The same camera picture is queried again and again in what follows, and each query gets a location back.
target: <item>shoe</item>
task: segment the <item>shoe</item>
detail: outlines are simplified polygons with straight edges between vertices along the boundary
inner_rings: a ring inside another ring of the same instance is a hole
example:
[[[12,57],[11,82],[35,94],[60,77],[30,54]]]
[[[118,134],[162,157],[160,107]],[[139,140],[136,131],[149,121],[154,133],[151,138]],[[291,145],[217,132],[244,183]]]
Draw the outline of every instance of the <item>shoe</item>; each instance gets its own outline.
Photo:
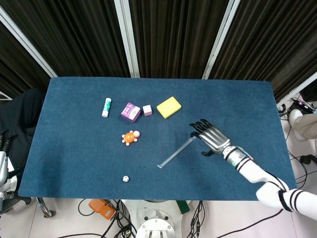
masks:
[[[301,117],[302,115],[303,115],[302,112],[298,109],[292,110],[291,113],[289,114],[289,122],[291,124],[291,127],[293,128],[295,138],[299,141],[307,140],[307,138],[303,137],[298,131],[294,130],[294,127],[293,127],[295,120]]]

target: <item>glue stick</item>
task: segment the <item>glue stick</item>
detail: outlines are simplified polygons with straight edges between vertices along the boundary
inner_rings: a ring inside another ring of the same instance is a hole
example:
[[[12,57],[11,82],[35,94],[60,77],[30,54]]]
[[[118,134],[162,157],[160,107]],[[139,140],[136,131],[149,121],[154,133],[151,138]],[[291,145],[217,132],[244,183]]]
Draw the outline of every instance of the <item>glue stick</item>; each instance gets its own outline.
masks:
[[[105,105],[104,105],[104,110],[103,110],[103,113],[101,115],[102,117],[104,117],[104,118],[108,117],[109,110],[110,110],[110,105],[111,105],[111,98],[106,98]]]

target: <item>black cloth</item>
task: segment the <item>black cloth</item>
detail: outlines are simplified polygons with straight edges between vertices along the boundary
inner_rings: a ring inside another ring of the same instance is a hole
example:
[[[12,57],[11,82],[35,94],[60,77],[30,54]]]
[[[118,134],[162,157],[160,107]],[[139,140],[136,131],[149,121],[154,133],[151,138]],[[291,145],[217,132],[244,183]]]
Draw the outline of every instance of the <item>black cloth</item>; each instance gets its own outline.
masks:
[[[8,130],[6,139],[18,135],[9,152],[15,170],[25,166],[43,101],[40,89],[30,89],[0,107],[0,132]]]

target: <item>chair wheel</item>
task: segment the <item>chair wheel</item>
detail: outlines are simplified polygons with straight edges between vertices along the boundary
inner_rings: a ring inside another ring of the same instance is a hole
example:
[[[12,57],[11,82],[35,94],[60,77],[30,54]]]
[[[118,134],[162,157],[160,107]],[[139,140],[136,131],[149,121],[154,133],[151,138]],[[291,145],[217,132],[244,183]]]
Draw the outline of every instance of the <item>chair wheel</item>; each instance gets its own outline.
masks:
[[[52,215],[50,217],[44,215],[44,218],[52,218],[56,215],[56,211],[50,210],[50,212],[52,213]]]
[[[32,202],[32,199],[30,197],[23,198],[23,201],[25,202],[25,205],[29,205]]]

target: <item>purple box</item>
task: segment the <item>purple box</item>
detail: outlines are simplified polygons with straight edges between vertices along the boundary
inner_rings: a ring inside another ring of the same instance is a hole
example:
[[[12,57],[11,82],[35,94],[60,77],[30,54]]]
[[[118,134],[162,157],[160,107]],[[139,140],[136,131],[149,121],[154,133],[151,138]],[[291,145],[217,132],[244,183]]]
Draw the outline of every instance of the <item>purple box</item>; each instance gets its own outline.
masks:
[[[138,116],[141,113],[141,108],[133,105],[132,103],[128,103],[124,110],[121,112],[121,116],[128,121],[134,123],[135,120],[138,118]]]

